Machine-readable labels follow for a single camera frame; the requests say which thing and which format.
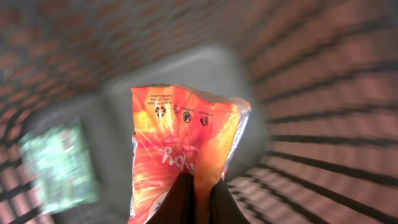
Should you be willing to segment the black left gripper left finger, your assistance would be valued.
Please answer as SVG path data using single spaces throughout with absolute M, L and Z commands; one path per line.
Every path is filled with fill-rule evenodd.
M 147 224 L 194 224 L 194 216 L 193 176 L 180 173 L 158 211 Z

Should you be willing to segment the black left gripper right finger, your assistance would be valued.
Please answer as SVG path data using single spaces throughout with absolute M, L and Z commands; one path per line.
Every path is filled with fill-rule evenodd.
M 222 178 L 211 190 L 210 224 L 249 224 Z

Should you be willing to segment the orange tissue pack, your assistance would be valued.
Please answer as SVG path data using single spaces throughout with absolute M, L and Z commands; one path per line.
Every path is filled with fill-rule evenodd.
M 183 85 L 133 87 L 132 198 L 129 223 L 148 223 L 180 174 L 193 176 L 194 217 L 205 223 L 251 104 Z

